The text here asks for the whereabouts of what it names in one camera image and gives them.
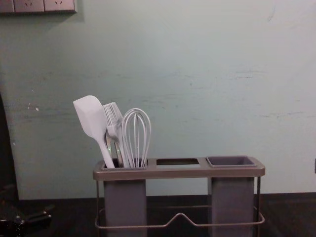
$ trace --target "kitchen utensil caddy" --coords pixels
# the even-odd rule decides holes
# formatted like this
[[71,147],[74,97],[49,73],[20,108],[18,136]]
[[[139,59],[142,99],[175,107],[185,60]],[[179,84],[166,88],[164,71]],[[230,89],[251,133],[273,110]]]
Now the kitchen utensil caddy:
[[[166,228],[182,217],[197,228],[208,228],[210,237],[258,237],[259,225],[265,221],[260,213],[263,175],[265,166],[256,158],[247,156],[150,158],[143,168],[107,168],[104,161],[100,161],[93,170],[97,189],[95,227],[98,236],[106,230],[107,237],[146,237],[147,229]],[[208,185],[206,223],[195,223],[190,216],[177,213],[163,225],[147,225],[146,179],[203,177],[207,178]],[[102,209],[99,182],[104,188]],[[105,225],[100,224],[101,217],[105,219]]]

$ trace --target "brush bristles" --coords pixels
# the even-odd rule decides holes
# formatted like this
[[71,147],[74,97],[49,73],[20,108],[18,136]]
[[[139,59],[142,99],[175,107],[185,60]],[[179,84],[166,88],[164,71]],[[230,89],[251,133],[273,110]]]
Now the brush bristles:
[[112,126],[122,122],[123,116],[115,102],[103,106],[108,119],[108,125]]

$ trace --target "power socket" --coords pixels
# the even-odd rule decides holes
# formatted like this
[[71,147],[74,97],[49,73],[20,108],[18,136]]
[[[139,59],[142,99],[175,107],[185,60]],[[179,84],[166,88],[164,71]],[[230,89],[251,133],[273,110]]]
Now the power socket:
[[0,13],[13,13],[13,0],[0,0]]
[[14,0],[15,12],[44,12],[43,0]]
[[44,0],[45,11],[76,12],[74,0]]

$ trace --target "square opening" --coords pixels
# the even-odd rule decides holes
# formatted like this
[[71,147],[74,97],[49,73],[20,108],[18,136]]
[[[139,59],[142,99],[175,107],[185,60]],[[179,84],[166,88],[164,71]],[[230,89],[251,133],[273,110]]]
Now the square opening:
[[182,159],[157,159],[157,168],[166,169],[190,169],[190,168],[200,168],[200,164],[196,158],[182,158]]
[[118,171],[118,170],[143,170],[147,168],[148,160],[146,160],[146,165],[144,167],[136,167],[136,168],[131,168],[131,167],[119,167],[119,161],[117,158],[112,159],[114,168],[107,168],[105,164],[103,164],[103,170],[107,171]]

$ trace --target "wall stain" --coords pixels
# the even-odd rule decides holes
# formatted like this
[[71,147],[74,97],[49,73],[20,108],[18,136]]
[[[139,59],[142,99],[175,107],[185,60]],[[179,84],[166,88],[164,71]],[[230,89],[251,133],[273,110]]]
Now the wall stain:
[[236,71],[236,73],[258,73],[258,74],[264,74],[265,71],[259,71],[259,70],[246,70],[246,71]]
[[259,115],[259,117],[262,118],[284,118],[284,117],[294,117],[294,115],[299,115],[303,114],[304,112],[299,111],[299,112],[289,112],[289,113],[270,113],[267,115]]
[[272,20],[272,18],[275,16],[276,13],[276,6],[273,6],[272,12],[270,13],[270,15],[267,18],[267,21],[270,22]]
[[252,79],[253,77],[236,77],[236,79]]
[[200,118],[195,118],[195,117],[193,117],[192,120],[194,120],[194,121],[202,121]]

